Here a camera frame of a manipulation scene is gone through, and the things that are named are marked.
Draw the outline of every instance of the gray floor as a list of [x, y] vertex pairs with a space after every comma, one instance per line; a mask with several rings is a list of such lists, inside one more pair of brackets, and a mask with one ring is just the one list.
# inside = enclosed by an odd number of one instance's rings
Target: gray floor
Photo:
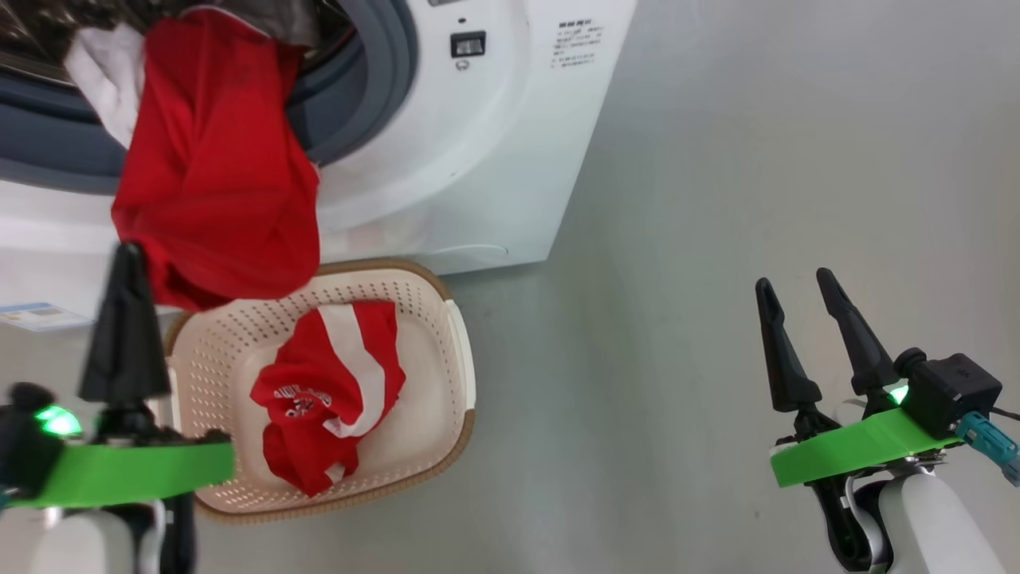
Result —
[[[752, 285], [773, 278], [826, 408], [852, 393], [819, 265], [890, 353], [967, 353], [1020, 409], [1020, 13], [979, 3], [644, 0], [549, 261], [449, 278], [478, 378], [461, 460], [340, 513], [203, 522], [200, 572], [837, 572], [768, 469], [792, 418]], [[72, 388], [81, 337], [0, 340], [5, 376]], [[1020, 494], [951, 463], [1018, 563]], [[0, 521], [15, 565], [31, 521]]]

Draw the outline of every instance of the washing machine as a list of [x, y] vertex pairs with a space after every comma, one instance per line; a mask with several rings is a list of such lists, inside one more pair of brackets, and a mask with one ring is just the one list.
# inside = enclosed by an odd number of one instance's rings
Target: washing machine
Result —
[[[54, 30], [144, 28], [181, 3], [0, 0], [0, 311], [93, 317], [116, 242], [123, 150], [67, 83], [54, 54], [69, 33]], [[316, 0], [322, 43], [287, 111], [321, 170], [323, 261], [545, 259], [634, 3]]]

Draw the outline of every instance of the sticker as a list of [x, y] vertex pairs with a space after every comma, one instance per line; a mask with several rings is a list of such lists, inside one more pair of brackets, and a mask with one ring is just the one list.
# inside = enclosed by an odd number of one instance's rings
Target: sticker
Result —
[[599, 25], [592, 18], [559, 22], [549, 67], [574, 67], [595, 63], [604, 31], [605, 27]]
[[50, 304], [0, 307], [0, 323], [29, 331], [57, 331], [92, 325], [92, 320]]

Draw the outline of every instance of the label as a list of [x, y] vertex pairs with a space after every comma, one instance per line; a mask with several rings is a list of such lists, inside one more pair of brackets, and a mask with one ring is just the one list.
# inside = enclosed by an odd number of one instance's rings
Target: label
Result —
[[322, 428], [333, 433], [337, 438], [347, 438], [351, 435], [350, 431], [345, 432], [344, 421], [341, 421], [340, 417], [325, 421], [322, 423]]
[[329, 477], [329, 480], [332, 480], [334, 484], [344, 480], [344, 474], [346, 473], [347, 469], [345, 469], [344, 465], [340, 463], [325, 469], [325, 475]]
[[556, 31], [549, 67], [574, 67], [595, 63], [605, 27], [592, 18], [564, 20]]
[[50, 304], [0, 307], [0, 323], [29, 331], [57, 331], [92, 325], [92, 320]]

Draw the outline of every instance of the brown basket rim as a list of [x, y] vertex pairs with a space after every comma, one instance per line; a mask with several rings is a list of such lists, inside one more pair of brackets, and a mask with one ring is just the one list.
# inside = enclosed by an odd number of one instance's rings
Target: brown basket rim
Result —
[[[319, 266], [318, 270], [315, 272], [315, 276], [323, 274], [338, 274], [342, 272], [351, 272], [356, 270], [372, 270], [372, 269], [402, 269], [413, 272], [420, 275], [425, 280], [427, 280], [436, 290], [436, 292], [443, 298], [443, 301], [449, 302], [453, 300], [452, 295], [448, 286], [436, 275], [432, 271], [421, 266], [420, 264], [409, 261], [406, 259], [398, 258], [379, 258], [379, 259], [362, 259], [358, 261], [345, 261], [339, 263], [325, 263]], [[181, 330], [194, 314], [184, 313], [170, 325], [169, 330], [166, 333], [166, 344], [163, 348], [163, 355], [165, 357], [170, 357], [173, 355], [173, 346], [177, 342], [177, 335], [181, 334]], [[327, 513], [340, 509], [346, 509], [356, 505], [361, 505], [371, 501], [381, 499], [384, 497], [389, 497], [401, 490], [406, 490], [411, 486], [416, 484], [421, 484], [426, 480], [436, 478], [437, 476], [446, 472], [456, 461], [460, 458], [460, 455], [467, 448], [467, 442], [471, 438], [471, 433], [474, 430], [474, 409], [469, 409], [464, 412], [464, 424], [460, 429], [460, 436], [457, 437], [457, 442], [454, 445], [453, 450], [447, 454], [436, 466], [423, 470], [417, 474], [411, 475], [409, 477], [403, 478], [396, 482], [378, 486], [372, 488], [371, 490], [366, 490], [364, 492], [359, 492], [357, 494], [350, 494], [343, 497], [341, 499], [336, 499], [333, 501], [319, 503], [317, 505], [311, 505], [307, 507], [301, 507], [297, 509], [284, 509], [277, 511], [265, 511], [258, 513], [225, 513], [213, 509], [207, 505], [201, 498], [195, 497], [195, 506], [198, 508], [199, 512], [209, 518], [216, 520], [218, 522], [226, 524], [258, 524], [261, 522], [271, 522], [274, 520], [290, 520], [292, 518], [301, 518], [306, 516], [312, 516], [316, 514]]]

